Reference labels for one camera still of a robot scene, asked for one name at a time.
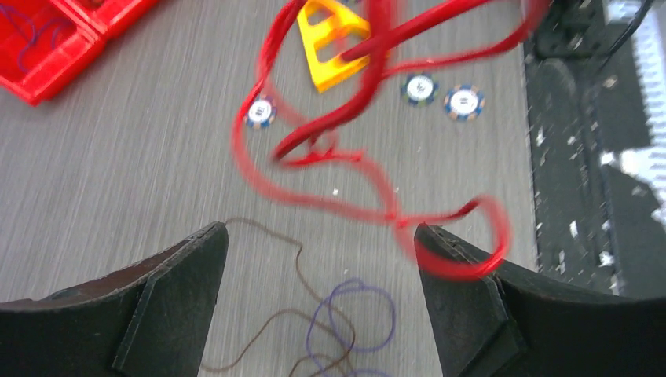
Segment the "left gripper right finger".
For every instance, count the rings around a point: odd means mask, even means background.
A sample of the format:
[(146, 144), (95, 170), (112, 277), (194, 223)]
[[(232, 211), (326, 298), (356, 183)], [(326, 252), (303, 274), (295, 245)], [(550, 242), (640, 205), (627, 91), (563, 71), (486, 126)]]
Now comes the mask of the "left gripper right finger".
[(511, 262), (475, 281), (421, 272), (446, 376), (662, 376), (665, 300), (566, 284)]

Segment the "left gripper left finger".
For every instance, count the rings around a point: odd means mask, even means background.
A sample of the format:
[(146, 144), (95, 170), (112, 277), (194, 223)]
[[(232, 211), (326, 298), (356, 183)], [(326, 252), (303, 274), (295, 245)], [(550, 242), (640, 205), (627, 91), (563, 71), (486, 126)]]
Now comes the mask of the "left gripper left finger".
[(228, 245), (215, 221), (107, 276), (2, 303), (2, 375), (197, 375)]

